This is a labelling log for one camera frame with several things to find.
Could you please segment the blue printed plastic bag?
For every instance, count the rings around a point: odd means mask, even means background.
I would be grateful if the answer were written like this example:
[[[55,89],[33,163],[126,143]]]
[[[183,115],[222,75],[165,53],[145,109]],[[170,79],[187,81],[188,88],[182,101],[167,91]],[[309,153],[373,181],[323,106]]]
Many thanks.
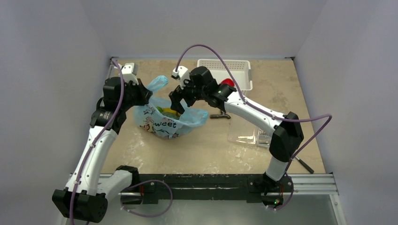
[[[133,107],[133,119],[137,127],[163,139],[181,137],[199,128],[207,122],[209,113],[206,110],[189,108],[182,103],[185,112],[178,120],[165,117],[157,110],[157,106],[170,108],[171,101],[151,96],[149,103]]]

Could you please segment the red fake apple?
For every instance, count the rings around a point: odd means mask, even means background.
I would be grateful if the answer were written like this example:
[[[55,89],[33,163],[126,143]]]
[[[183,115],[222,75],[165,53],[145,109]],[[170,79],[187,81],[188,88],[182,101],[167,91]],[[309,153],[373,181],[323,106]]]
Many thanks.
[[[227,85],[229,85],[231,87],[235,87],[235,83],[230,78],[226,78],[226,79],[222,80],[221,84],[227,84]]]

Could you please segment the yellow fake fruit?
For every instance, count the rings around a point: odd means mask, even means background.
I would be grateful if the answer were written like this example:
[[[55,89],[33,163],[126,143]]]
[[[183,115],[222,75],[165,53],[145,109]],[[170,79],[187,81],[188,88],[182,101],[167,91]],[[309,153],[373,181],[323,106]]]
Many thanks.
[[[175,111],[175,110],[172,110],[171,108],[163,108],[163,110],[164,110],[164,112],[172,112],[172,113],[175,113],[175,114],[177,114],[178,112],[177,111]]]

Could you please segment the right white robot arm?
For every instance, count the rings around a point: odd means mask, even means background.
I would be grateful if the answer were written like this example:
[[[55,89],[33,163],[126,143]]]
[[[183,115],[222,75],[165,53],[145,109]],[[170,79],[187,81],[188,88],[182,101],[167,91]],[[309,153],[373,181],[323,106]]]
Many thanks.
[[[184,114],[182,100],[188,107],[196,101],[203,100],[213,108],[245,119],[271,138],[269,166],[262,180],[253,182],[253,186],[265,194],[278,191],[288,163],[304,139],[298,116],[293,112],[283,114],[270,110],[246,98],[239,92],[238,85],[232,78],[217,82],[210,70],[204,66],[192,71],[179,66],[173,69],[171,76],[180,81],[180,85],[169,94],[172,110]]]

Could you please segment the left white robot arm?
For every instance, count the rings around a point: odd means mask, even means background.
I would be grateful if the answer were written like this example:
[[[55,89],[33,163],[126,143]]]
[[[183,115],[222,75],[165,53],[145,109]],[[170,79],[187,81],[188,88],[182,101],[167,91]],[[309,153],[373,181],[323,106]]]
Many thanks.
[[[60,213],[70,220],[99,223],[108,204],[122,190],[136,191],[140,185],[138,170],[119,166],[111,177],[99,183],[107,154],[133,106],[144,106],[152,91],[139,78],[121,80],[118,76],[105,80],[103,97],[91,116],[88,139],[75,171],[64,189],[56,189],[52,201]]]

